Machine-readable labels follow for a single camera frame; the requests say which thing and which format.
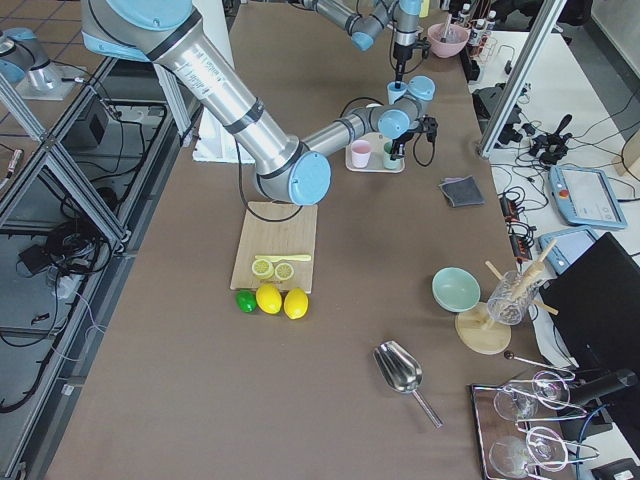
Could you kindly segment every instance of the blue framed tablet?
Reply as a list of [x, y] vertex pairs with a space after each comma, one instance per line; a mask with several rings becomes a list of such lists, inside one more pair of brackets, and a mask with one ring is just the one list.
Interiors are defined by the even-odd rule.
[[558, 210], [569, 224], [605, 230], [627, 227], [627, 220], [602, 170], [554, 165], [549, 170], [549, 182]]
[[559, 232], [540, 235], [538, 238], [540, 248], [544, 250], [554, 238], [556, 239], [556, 244], [547, 255], [546, 260], [555, 272], [560, 275], [596, 243], [598, 235], [588, 225], [567, 228]]

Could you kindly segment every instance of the blue cable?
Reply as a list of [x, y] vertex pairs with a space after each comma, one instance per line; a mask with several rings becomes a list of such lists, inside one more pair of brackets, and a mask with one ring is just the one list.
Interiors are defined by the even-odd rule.
[[[593, 417], [595, 417], [598, 413], [600, 413], [601, 410], [604, 410], [608, 406], [609, 406], [608, 404], [603, 403], [594, 411], [592, 411], [587, 416], [587, 418], [584, 419], [584, 423], [582, 424], [582, 428], [580, 429], [580, 434], [578, 435], [578, 444], [582, 443], [582, 441], [584, 440], [584, 434], [586, 433], [587, 427], [589, 426], [589, 423], [591, 423], [591, 420], [593, 419]], [[575, 455], [576, 460], [580, 458], [579, 455], [580, 455], [580, 445], [576, 447], [576, 455]], [[580, 480], [580, 463], [576, 463], [576, 480]]]

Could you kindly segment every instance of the pink cup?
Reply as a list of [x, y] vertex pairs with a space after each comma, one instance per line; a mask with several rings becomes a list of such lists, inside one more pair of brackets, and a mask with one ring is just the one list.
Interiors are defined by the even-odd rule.
[[371, 144], [366, 140], [356, 140], [351, 144], [351, 163], [356, 168], [364, 168], [371, 157]]

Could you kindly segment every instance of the pink bowl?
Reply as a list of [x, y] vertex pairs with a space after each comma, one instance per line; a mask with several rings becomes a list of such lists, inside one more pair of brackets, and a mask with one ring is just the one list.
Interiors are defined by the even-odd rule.
[[440, 41], [440, 35], [442, 34], [443, 28], [443, 23], [436, 23], [427, 29], [427, 38], [429, 42], [431, 42], [431, 52], [440, 58], [453, 57], [467, 44], [469, 40], [469, 30], [460, 25], [451, 25], [450, 29], [457, 34], [460, 41], [458, 43], [442, 43]]

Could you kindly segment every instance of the metal scoop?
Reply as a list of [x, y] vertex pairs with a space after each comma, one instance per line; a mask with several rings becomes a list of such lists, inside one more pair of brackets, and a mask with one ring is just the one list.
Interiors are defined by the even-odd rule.
[[422, 367], [418, 361], [393, 340], [376, 347], [373, 356], [389, 386], [396, 392], [412, 393], [435, 427], [440, 428], [442, 420], [418, 391], [422, 381]]

